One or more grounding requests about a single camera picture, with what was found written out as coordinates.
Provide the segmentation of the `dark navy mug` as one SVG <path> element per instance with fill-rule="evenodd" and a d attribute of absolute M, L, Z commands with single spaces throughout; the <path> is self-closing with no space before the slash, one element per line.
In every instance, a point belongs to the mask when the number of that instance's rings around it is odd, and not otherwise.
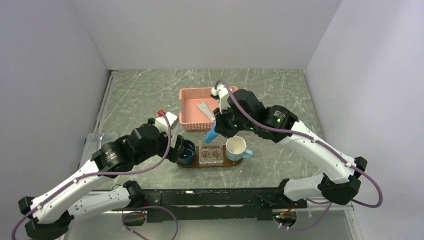
<path fill-rule="evenodd" d="M 182 143 L 183 152 L 180 154 L 178 158 L 178 163 L 187 166 L 190 165 L 196 158 L 196 146 L 195 144 L 185 139 Z"/>

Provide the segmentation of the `blue toothpaste tube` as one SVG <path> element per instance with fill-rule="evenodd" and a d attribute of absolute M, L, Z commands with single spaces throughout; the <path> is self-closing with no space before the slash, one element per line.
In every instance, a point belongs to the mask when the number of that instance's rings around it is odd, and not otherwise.
<path fill-rule="evenodd" d="M 214 122 L 211 129 L 209 130 L 209 132 L 206 134 L 206 136 L 204 137 L 203 141 L 206 144 L 210 144 L 217 136 L 219 136 L 219 133 L 217 133 L 215 131 L 217 123 Z"/>

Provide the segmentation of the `white and light-blue mug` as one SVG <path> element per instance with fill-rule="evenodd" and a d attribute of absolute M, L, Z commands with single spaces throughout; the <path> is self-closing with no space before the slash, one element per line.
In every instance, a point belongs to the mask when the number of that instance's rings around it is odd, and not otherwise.
<path fill-rule="evenodd" d="M 240 136 L 233 136 L 226 140 L 225 143 L 225 156 L 237 162 L 241 159 L 250 159 L 254 153 L 247 148 L 247 142 Z"/>

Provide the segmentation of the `clear textured glass dish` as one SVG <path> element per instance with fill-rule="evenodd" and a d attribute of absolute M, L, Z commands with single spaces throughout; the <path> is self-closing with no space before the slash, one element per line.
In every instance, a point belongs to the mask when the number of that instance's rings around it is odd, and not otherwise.
<path fill-rule="evenodd" d="M 222 145 L 203 145 L 198 149 L 200 165 L 220 165 L 224 162 Z"/>

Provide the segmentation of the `silver toothpaste tube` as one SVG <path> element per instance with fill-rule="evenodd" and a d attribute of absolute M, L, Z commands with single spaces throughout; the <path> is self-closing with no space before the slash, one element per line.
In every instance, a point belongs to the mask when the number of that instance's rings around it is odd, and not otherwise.
<path fill-rule="evenodd" d="M 211 122 L 216 120 L 213 111 L 208 107 L 205 101 L 198 103 L 196 106 Z"/>

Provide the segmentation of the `oval wooden tray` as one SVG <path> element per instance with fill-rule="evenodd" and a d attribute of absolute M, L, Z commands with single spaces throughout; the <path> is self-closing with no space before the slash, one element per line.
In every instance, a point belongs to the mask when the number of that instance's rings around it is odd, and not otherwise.
<path fill-rule="evenodd" d="M 189 164 L 189 165 L 182 165 L 179 162 L 177 162 L 176 164 L 179 167 L 181 167 L 181 168 L 194 169 L 194 168 L 213 168 L 213 167 L 233 167 L 233 166 L 239 165 L 243 161 L 243 159 L 238 160 L 236 162 L 233 162 L 233 161 L 229 160 L 226 157 L 226 146 L 225 145 L 222 145 L 222 151 L 223 151 L 223 163 L 222 164 L 218 164 L 218 165 L 200 165 L 199 164 L 199 158 L 198 158 L 199 147 L 200 146 L 196 146 L 195 160 L 191 164 Z"/>

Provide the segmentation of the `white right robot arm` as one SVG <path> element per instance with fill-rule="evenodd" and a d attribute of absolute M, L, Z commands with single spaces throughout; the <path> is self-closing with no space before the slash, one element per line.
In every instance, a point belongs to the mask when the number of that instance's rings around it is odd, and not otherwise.
<path fill-rule="evenodd" d="M 280 130 L 292 130 L 302 135 L 274 132 L 264 129 L 245 117 L 231 99 L 224 85 L 211 90 L 211 97 L 218 101 L 214 109 L 215 124 L 212 130 L 229 139 L 240 131 L 249 131 L 265 140 L 289 147 L 316 165 L 321 174 L 301 179 L 283 179 L 279 191 L 275 194 L 276 203 L 287 208 L 293 202 L 324 197 L 328 201 L 345 205 L 358 193 L 361 186 L 361 173 L 354 167 L 364 171 L 368 162 L 363 157 L 344 155 L 342 162 L 340 153 L 334 155 L 319 144 L 321 138 L 310 131 L 299 118 L 281 105 L 265 107 L 255 94 L 245 89 L 233 92 L 234 97 L 246 113 L 258 123 Z"/>

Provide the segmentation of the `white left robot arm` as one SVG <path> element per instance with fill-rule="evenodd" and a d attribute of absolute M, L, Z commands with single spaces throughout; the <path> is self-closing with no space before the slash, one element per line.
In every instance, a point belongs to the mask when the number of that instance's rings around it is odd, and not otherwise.
<path fill-rule="evenodd" d="M 176 162 L 184 149 L 181 135 L 171 147 L 171 132 L 178 122 L 171 113 L 150 118 L 131 134 L 105 143 L 73 175 L 50 191 L 20 199 L 20 223 L 24 224 L 26 235 L 32 240 L 55 240 L 72 225 L 105 211 L 144 207 L 145 195 L 133 180 L 104 194 L 89 197 L 88 193 L 118 176 L 132 175 L 134 166 L 151 157 Z"/>

